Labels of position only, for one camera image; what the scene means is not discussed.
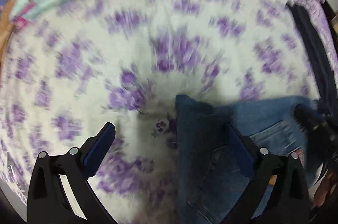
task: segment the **floral bedsheet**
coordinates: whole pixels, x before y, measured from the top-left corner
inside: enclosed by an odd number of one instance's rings
[[[337,81],[320,0],[72,0],[44,13],[8,47],[1,179],[27,202],[17,176],[29,184],[40,151],[66,153],[109,121],[117,136],[93,190],[119,223],[176,222],[176,94],[214,104],[318,98],[287,1],[308,9]]]

